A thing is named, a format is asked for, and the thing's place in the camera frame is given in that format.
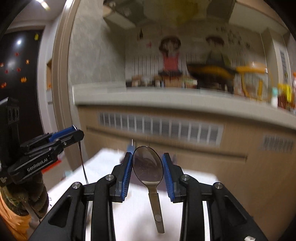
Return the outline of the black-handled steel spoon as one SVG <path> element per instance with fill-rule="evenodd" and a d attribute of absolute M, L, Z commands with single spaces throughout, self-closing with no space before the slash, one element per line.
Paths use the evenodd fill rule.
<path fill-rule="evenodd" d="M 138 180 L 148 189 L 156 229 L 158 233 L 163 234 L 165 229 L 157 191 L 164 176 L 161 158 L 152 148 L 140 146 L 133 152 L 132 166 Z"/>

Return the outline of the white table cloth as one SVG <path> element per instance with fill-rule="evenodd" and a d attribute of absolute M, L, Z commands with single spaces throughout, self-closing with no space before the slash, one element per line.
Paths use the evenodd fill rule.
<path fill-rule="evenodd" d="M 48 191 L 50 206 L 58 201 L 72 183 L 95 183 L 110 174 L 124 156 L 123 151 L 100 150 L 85 163 L 83 168 L 78 168 Z M 183 205 L 170 201 L 165 182 L 161 182 L 158 186 L 158 194 L 164 221 L 164 234 L 157 232 L 147 188 L 136 178 L 135 174 L 132 174 L 125 201 L 113 204 L 116 240 L 180 239 Z"/>

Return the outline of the long grey vent grille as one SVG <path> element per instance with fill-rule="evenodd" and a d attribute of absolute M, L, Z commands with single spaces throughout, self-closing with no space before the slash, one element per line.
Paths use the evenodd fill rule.
<path fill-rule="evenodd" d="M 100 112 L 98 120 L 115 130 L 214 147 L 220 146 L 224 132 L 221 124 L 148 115 Z"/>

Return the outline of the small grey vent grille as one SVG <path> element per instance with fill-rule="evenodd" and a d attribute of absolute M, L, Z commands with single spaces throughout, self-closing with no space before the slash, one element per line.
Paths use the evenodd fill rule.
<path fill-rule="evenodd" d="M 292 153 L 294 147 L 295 141 L 291 138 L 276 135 L 264 135 L 259 149 L 277 153 Z"/>

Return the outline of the gas stove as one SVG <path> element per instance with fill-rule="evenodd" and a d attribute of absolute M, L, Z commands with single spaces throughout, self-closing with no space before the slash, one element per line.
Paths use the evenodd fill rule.
<path fill-rule="evenodd" d="M 179 77 L 169 76 L 147 76 L 135 75 L 131 79 L 125 81 L 126 87 L 159 87 L 159 88 L 186 88 L 186 89 L 212 89 L 233 93 L 233 81 L 212 82 L 209 79 L 200 81 L 188 75 Z"/>

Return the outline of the cartoon backsplash sticker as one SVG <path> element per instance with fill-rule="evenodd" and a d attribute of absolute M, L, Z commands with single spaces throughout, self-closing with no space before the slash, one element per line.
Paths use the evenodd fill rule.
<path fill-rule="evenodd" d="M 188 76 L 188 63 L 236 69 L 266 64 L 259 33 L 215 21 L 195 21 L 178 28 L 148 24 L 125 35 L 125 77 L 155 77 L 161 73 Z"/>

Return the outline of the small white teal-capped bottle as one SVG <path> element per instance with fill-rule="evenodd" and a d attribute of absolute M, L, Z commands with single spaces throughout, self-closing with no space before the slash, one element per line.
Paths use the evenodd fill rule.
<path fill-rule="evenodd" d="M 278 107 L 278 89 L 276 87 L 273 87 L 271 90 L 271 105 L 274 108 Z"/>

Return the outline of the range hood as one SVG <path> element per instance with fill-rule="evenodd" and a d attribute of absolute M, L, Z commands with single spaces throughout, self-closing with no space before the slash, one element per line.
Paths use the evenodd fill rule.
<path fill-rule="evenodd" d="M 158 23 L 179 27 L 204 20 L 229 20 L 235 1 L 104 1 L 103 18 L 123 29 Z"/>

